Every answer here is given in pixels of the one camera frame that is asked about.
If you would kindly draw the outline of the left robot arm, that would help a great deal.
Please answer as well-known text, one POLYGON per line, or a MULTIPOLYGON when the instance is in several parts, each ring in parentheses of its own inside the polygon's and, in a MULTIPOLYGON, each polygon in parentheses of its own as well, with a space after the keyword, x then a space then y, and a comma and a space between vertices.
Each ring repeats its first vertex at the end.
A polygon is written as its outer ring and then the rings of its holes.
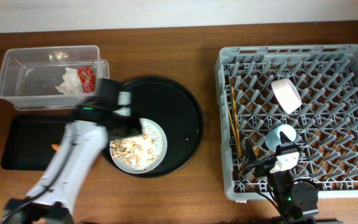
POLYGON ((142 133, 140 119, 131 115, 131 94, 110 79, 100 79, 71 118, 43 176, 25 198, 7 202, 1 223, 73 223, 76 198, 95 159, 111 141, 142 133))

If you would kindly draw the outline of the wooden chopstick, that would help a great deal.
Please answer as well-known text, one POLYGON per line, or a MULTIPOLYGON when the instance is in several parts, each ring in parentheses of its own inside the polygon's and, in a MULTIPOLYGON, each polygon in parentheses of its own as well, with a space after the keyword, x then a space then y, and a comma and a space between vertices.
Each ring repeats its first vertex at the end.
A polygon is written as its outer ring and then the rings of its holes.
POLYGON ((235 124, 235 132, 236 132, 237 154, 240 158, 242 155, 242 152, 241 152, 241 142, 240 142, 240 135, 239 135, 239 122, 238 122, 238 117, 237 117, 236 97, 234 94, 233 86, 231 86, 231 98, 232 98, 232 110, 233 110, 233 114, 234 114, 234 124, 235 124))
POLYGON ((236 150, 237 150, 237 156, 238 156, 238 158, 241 158, 241 155, 242 155, 241 154, 241 147, 240 147, 240 144, 239 144, 239 140, 237 138, 237 132, 236 132, 235 125, 234 125, 231 113, 229 111, 229 108, 228 108, 228 117, 229 117, 229 122, 230 122, 230 125, 231 125, 231 129, 232 129, 232 133, 233 133, 233 136, 234 136, 234 141, 235 141, 236 150))

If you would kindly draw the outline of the light blue cup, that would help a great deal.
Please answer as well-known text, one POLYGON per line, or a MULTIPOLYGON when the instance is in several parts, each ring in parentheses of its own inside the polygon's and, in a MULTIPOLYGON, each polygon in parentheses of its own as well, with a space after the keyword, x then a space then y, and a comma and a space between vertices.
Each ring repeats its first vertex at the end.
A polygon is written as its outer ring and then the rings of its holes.
POLYGON ((272 152, 276 152, 276 148, 281 144, 280 133, 283 132, 291 141, 296 139, 296 131, 289 124, 282 124, 272 129, 265 139, 265 145, 272 152))

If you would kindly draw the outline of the white napkin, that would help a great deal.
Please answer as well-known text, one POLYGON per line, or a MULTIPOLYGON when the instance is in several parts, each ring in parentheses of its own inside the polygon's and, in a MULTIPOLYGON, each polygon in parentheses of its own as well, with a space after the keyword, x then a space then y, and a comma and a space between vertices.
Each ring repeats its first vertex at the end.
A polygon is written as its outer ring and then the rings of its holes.
POLYGON ((64 95, 84 93, 77 69, 65 67, 65 74, 63 74, 62 78, 63 83, 55 87, 60 93, 64 95))

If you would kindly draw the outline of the pink bowl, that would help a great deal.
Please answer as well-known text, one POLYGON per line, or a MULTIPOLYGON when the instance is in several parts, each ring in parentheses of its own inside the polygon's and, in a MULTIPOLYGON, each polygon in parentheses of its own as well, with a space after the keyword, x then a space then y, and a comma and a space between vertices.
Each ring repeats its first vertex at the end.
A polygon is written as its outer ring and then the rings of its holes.
POLYGON ((295 85, 287 78, 271 83, 272 91, 284 112, 293 113, 301 106, 301 97, 295 85))

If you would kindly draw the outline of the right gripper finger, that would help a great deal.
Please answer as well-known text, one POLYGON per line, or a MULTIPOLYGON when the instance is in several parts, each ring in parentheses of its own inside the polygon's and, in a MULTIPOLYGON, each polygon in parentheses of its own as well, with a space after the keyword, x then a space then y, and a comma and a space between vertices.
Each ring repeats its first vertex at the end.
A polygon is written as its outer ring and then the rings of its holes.
POLYGON ((257 161, 256 155, 248 138, 245 141, 246 162, 253 164, 257 161))
POLYGON ((294 146, 295 145, 295 143, 283 131, 280 131, 279 135, 280 135, 280 141, 281 141, 280 146, 294 146))

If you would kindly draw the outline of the grey plate with food scraps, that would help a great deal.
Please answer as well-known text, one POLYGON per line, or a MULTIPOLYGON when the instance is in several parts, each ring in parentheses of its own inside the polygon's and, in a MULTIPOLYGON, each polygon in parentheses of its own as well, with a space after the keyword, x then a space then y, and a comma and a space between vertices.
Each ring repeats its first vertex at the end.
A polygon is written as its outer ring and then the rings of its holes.
POLYGON ((114 165, 130 174, 144 174, 155 169, 167 152, 168 141, 163 129, 154 121, 140 119, 142 134, 109 143, 114 165))

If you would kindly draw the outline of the red snack wrapper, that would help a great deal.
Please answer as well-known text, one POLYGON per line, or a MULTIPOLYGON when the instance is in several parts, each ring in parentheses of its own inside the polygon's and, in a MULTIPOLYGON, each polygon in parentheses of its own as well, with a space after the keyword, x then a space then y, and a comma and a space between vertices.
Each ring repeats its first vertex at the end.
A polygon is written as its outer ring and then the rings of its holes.
POLYGON ((92 93, 95 91, 96 78, 90 66, 78 69, 77 75, 81 81, 84 93, 92 93))

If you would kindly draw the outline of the carrot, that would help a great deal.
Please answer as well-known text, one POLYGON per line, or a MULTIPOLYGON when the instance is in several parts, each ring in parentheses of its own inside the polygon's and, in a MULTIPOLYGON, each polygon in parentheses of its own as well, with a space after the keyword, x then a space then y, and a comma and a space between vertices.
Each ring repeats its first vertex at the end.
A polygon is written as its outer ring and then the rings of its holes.
POLYGON ((59 144, 52 144, 51 147, 53 148, 53 150, 55 150, 56 152, 59 151, 60 145, 59 144))

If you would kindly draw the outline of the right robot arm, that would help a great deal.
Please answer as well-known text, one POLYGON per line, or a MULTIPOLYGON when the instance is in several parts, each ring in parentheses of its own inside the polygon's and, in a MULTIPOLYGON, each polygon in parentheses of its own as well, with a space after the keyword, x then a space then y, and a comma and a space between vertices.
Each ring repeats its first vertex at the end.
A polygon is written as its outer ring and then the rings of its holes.
POLYGON ((284 132, 279 132, 279 145, 274 155, 258 159, 250 141, 246 141, 246 165, 238 175, 254 171, 255 177, 267 178, 269 196, 266 198, 279 213, 272 223, 315 223, 318 214, 318 192, 316 183, 308 179, 295 179, 290 170, 298 165, 301 148, 284 132))

